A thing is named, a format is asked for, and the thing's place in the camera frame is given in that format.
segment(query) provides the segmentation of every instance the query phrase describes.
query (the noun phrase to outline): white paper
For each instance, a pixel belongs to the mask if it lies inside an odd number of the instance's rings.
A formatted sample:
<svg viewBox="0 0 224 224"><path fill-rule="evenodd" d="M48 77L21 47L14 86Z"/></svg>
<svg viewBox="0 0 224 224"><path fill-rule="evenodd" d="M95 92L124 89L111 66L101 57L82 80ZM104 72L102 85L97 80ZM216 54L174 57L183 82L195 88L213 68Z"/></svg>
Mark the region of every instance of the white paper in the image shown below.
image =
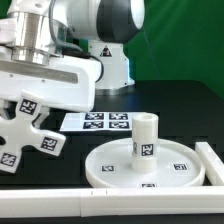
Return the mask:
<svg viewBox="0 0 224 224"><path fill-rule="evenodd" d="M139 113L96 112L68 113L62 123L62 132L131 131L132 117Z"/></svg>

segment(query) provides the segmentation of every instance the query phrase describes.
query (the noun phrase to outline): green backdrop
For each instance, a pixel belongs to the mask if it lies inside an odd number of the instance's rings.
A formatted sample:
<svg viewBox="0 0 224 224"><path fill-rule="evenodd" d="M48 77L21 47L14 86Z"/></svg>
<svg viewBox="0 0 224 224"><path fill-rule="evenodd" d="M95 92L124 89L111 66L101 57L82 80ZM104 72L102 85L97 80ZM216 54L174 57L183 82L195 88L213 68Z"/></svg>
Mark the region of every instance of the green backdrop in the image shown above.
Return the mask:
<svg viewBox="0 0 224 224"><path fill-rule="evenodd" d="M4 17L10 0L0 1ZM224 0L145 0L145 4L145 31L125 45L132 77L198 80L224 98Z"/></svg>

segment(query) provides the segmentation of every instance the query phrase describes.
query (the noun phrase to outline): black table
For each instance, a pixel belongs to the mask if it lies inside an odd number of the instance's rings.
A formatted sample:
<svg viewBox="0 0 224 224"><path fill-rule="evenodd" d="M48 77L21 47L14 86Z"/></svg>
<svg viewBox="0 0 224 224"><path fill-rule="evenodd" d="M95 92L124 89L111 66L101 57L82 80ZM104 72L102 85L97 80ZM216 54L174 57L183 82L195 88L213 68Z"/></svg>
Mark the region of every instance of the black table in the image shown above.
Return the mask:
<svg viewBox="0 0 224 224"><path fill-rule="evenodd" d="M206 141L224 161L224 101L195 81L142 81L132 93L97 96L94 111L150 112L159 116L159 137L194 149ZM41 129L59 131L66 111L52 110ZM85 159L95 147L131 132L64 133L59 157L25 147L16 174L0 172L0 190L90 188L85 177ZM224 214L160 215L94 218L0 219L0 223L223 223Z"/></svg>

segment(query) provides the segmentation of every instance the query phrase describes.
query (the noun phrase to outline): white circular platform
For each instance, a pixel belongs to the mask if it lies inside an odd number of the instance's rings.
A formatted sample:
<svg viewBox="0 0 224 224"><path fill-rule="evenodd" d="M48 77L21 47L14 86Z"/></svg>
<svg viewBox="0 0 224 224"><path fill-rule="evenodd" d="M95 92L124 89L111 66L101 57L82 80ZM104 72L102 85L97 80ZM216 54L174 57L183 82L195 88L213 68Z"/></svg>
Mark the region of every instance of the white circular platform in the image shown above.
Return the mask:
<svg viewBox="0 0 224 224"><path fill-rule="evenodd" d="M157 168L140 173L132 169L133 140L122 139L97 147L86 159L86 176L95 188L200 186L205 168L194 150L158 140Z"/></svg>

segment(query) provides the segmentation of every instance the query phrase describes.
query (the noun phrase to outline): cable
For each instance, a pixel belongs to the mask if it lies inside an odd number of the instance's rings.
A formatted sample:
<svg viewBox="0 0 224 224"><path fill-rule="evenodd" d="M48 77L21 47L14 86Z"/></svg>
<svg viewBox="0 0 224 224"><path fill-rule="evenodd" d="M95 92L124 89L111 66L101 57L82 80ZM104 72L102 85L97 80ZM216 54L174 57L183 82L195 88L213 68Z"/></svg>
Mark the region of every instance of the cable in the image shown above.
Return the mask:
<svg viewBox="0 0 224 224"><path fill-rule="evenodd" d="M82 48L80 48L78 45L63 42L56 38L56 36L54 34L54 27L53 27L53 11L54 11L55 2L56 2L56 0L51 0L50 7L49 7L49 29L50 29L50 34L51 34L52 40L54 41L54 43L57 46L71 48L71 49L75 49L78 51L83 51Z"/></svg>
<svg viewBox="0 0 224 224"><path fill-rule="evenodd" d="M145 37L145 41L147 43L147 47L148 47L148 51L149 51L149 56L152 59L152 63L154 65L156 80L158 81L159 80L159 71L158 71L158 67L157 67L155 55L154 55L153 50L152 50L152 45L151 45L151 43L149 41L149 38L148 38L148 36L147 36L147 34L145 32L145 28L143 27L142 30L143 30L143 34L144 34L144 37Z"/></svg>
<svg viewBox="0 0 224 224"><path fill-rule="evenodd" d="M57 46L76 50L76 52L74 52L75 57L80 57L80 58L89 57L89 58L92 58L92 59L100 62L101 74L100 74L99 79L96 82L100 81L100 79L102 79L102 77L104 75L104 65L100 59L98 59L96 56L91 55L90 53L83 52L82 48L80 48L78 45L63 42L56 38L56 36L54 34L54 28L53 28L53 11L54 11L55 2L56 2L56 0L51 0L50 7L49 7L49 30L50 30L52 40L54 41L54 43Z"/></svg>

